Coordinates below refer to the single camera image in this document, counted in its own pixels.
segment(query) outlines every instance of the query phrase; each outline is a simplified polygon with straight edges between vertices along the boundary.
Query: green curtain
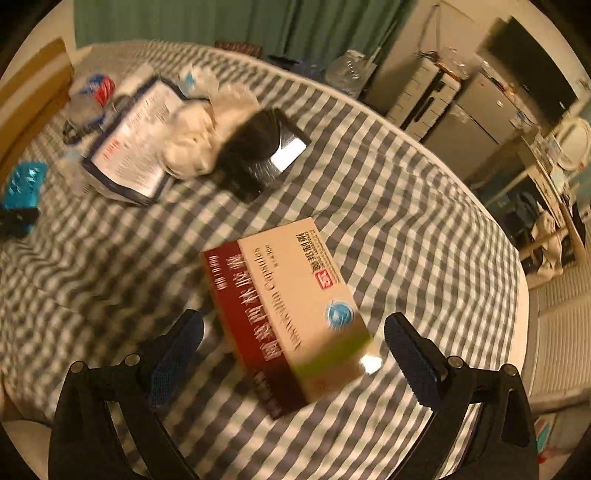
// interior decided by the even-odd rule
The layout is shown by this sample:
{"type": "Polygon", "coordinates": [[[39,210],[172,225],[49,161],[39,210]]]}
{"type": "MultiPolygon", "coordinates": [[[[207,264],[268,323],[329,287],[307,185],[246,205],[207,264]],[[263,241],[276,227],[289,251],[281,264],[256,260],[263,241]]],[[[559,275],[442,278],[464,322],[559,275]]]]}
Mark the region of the green curtain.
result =
{"type": "Polygon", "coordinates": [[[75,0],[78,48],[134,39],[247,41],[266,54],[328,64],[349,48],[370,55],[415,0],[75,0]]]}

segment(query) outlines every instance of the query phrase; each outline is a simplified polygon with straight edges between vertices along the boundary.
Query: black monitor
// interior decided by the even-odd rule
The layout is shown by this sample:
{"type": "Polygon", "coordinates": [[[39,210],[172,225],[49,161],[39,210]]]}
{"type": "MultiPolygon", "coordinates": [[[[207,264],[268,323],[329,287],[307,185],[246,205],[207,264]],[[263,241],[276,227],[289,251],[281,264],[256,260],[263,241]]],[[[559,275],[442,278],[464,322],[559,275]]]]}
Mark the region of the black monitor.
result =
{"type": "Polygon", "coordinates": [[[554,60],[515,18],[488,45],[488,50],[529,93],[550,125],[577,99],[554,60]]]}

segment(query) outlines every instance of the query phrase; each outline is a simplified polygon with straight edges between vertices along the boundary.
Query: cardboard box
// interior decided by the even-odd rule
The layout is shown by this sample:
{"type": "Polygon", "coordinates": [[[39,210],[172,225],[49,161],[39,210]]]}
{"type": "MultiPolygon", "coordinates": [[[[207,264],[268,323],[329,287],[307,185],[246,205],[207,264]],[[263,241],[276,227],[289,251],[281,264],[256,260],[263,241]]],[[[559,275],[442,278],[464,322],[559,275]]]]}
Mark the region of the cardboard box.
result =
{"type": "Polygon", "coordinates": [[[273,419],[364,373],[371,336],[314,220],[202,255],[226,334],[273,419]]]}

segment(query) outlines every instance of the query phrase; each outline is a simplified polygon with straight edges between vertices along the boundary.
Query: water bottle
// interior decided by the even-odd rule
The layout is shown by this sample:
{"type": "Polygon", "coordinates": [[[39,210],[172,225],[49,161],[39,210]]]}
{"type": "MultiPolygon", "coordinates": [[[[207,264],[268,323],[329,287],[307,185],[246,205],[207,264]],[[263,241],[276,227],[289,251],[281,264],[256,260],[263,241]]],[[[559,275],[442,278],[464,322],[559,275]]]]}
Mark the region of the water bottle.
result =
{"type": "Polygon", "coordinates": [[[115,82],[103,73],[77,79],[69,90],[70,102],[65,110],[68,121],[76,127],[102,121],[114,91],[115,82]]]}
{"type": "Polygon", "coordinates": [[[357,50],[347,50],[329,65],[324,79],[331,87],[357,98],[365,84],[365,56],[357,50]]]}

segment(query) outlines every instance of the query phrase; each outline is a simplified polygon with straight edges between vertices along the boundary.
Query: red logo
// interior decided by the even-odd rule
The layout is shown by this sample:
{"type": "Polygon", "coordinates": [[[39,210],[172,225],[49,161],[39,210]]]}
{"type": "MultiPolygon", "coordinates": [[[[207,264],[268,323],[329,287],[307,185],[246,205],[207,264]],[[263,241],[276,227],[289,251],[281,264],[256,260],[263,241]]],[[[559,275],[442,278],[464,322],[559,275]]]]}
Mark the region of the red logo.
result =
{"type": "Polygon", "coordinates": [[[327,288],[334,285],[332,278],[330,278],[330,275],[326,269],[314,273],[314,276],[316,277],[316,280],[318,280],[318,284],[322,290],[326,290],[327,288]]]}

